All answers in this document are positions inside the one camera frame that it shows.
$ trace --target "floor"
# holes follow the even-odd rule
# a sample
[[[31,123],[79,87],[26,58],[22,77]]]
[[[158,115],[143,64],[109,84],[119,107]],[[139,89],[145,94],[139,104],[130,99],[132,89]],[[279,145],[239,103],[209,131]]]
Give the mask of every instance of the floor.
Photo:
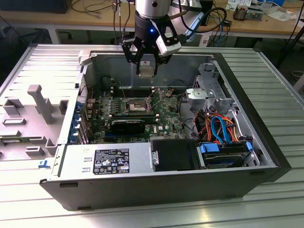
[[[26,34],[35,32],[34,29],[16,28],[19,34]],[[60,34],[63,44],[88,44],[88,37],[86,31],[71,30],[73,39],[69,39],[67,34]],[[39,36],[30,36],[25,39],[18,39],[18,34],[10,28],[5,29],[6,38],[0,39],[0,84],[5,80],[12,68],[15,66],[24,50],[27,43],[51,43],[49,37],[45,33],[40,33]],[[91,31],[91,44],[111,44],[114,42],[114,32],[105,31]],[[235,37],[229,37],[225,43],[225,47],[233,47],[235,45]],[[200,36],[197,36],[190,46],[198,46]],[[239,38],[237,40],[237,47],[248,48],[252,44],[252,38]],[[285,45],[283,39],[267,39],[264,38],[255,44],[255,48],[260,49],[272,63],[276,63],[278,56]],[[284,63],[280,67],[280,72],[293,85],[296,80],[292,77],[293,71],[304,71],[304,51],[303,45],[297,44],[292,52],[288,55]]]

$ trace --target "aluminum table surface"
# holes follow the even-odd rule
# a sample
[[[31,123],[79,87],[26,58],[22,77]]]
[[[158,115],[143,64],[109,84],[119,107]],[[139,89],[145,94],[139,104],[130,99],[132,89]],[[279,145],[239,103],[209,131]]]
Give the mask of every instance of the aluminum table surface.
[[[104,46],[30,47],[2,85],[6,96],[26,89],[29,77],[57,86],[50,99],[69,98],[80,71],[81,50]],[[50,170],[40,160],[0,162],[0,227],[302,227],[304,223],[304,101],[267,58],[249,48],[197,48],[221,53],[293,169],[275,183],[258,186],[242,199],[133,208],[67,211],[38,184]]]

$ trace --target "power supply label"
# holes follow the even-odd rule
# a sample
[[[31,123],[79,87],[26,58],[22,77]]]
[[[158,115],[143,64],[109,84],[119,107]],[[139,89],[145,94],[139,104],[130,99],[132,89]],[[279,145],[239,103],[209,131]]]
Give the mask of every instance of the power supply label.
[[[130,172],[129,149],[96,150],[93,173],[118,174]]]

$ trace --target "workbench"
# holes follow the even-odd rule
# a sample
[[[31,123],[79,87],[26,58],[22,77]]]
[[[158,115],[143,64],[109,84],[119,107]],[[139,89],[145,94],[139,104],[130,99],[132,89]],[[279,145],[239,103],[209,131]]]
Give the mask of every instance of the workbench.
[[[86,5],[99,3],[99,0],[86,0]],[[296,3],[285,2],[283,7],[293,8],[300,10],[302,1]],[[227,0],[218,0],[216,5],[220,7],[226,7]],[[102,5],[93,6],[91,9],[100,9],[111,5],[110,0]],[[81,2],[77,3],[75,9],[80,11],[84,10]],[[36,13],[36,12],[5,12],[0,11],[0,15],[5,18],[12,26],[15,27],[28,27],[37,29],[47,29],[51,36],[53,44],[59,44],[60,38],[58,36],[58,29],[75,29],[75,30],[99,30],[99,31],[113,31],[113,10],[111,7],[101,11],[101,18],[88,15],[86,13],[76,12],[69,9],[66,14],[52,14],[52,13]],[[125,23],[128,17],[128,6],[126,3],[122,3],[122,25]],[[262,21],[237,21],[233,20],[233,11],[228,10],[228,20],[232,21],[229,36],[235,37],[255,37],[255,38],[289,38],[294,27],[295,21],[288,20],[281,22],[267,15],[264,15]],[[118,13],[116,14],[116,31],[119,31],[119,18]],[[210,20],[206,27],[200,27],[205,30],[215,25],[214,20]],[[0,21],[0,28],[7,26],[3,21]],[[135,7],[131,6],[131,17],[127,23],[126,31],[134,31],[135,26]],[[295,35],[300,30],[298,27],[295,30]],[[209,37],[214,35],[216,32],[210,32],[204,34]]]
[[[120,47],[110,46],[113,50]],[[62,99],[81,72],[81,50],[98,45],[29,47],[0,88],[0,105],[18,84],[50,82],[50,99]],[[0,227],[302,227],[304,223],[304,100],[260,52],[250,48],[197,48],[221,53],[293,169],[241,199],[67,211],[39,186],[51,169],[40,160],[0,161]],[[69,93],[64,97],[69,100]]]

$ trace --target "motherboard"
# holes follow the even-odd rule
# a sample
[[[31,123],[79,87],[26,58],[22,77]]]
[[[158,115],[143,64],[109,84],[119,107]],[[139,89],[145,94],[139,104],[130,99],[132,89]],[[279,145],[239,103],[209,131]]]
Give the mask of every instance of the motherboard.
[[[111,89],[92,96],[86,106],[90,144],[184,139],[178,98],[166,88]]]

